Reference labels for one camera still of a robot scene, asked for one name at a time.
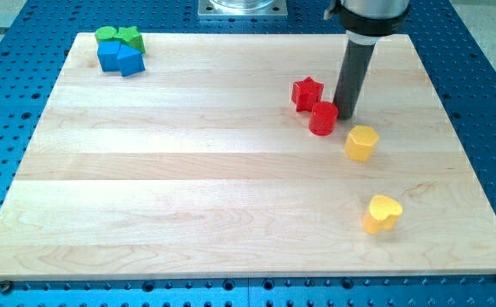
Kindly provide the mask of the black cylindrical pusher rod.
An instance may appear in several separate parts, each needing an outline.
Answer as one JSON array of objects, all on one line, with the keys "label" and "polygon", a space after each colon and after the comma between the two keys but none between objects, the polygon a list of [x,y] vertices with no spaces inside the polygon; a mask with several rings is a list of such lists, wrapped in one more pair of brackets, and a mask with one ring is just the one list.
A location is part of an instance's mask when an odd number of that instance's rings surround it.
[{"label": "black cylindrical pusher rod", "polygon": [[338,119],[351,119],[355,112],[361,87],[379,37],[370,37],[347,31],[341,70],[338,74],[333,103],[338,108]]}]

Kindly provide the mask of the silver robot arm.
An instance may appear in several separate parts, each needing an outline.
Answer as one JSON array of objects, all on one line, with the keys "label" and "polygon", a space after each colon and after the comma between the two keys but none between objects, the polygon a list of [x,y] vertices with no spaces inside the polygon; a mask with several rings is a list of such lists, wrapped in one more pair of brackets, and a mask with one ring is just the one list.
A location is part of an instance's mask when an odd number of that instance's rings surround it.
[{"label": "silver robot arm", "polygon": [[331,0],[324,11],[326,20],[338,17],[348,42],[333,103],[340,120],[355,112],[361,87],[377,41],[399,32],[410,12],[409,0]]}]

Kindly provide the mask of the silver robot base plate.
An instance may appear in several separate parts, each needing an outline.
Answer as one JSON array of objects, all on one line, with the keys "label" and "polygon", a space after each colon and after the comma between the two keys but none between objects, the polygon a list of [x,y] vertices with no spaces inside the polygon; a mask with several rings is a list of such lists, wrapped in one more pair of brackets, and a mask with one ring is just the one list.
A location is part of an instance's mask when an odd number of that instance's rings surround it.
[{"label": "silver robot base plate", "polygon": [[198,0],[198,16],[202,18],[287,15],[286,0]]}]

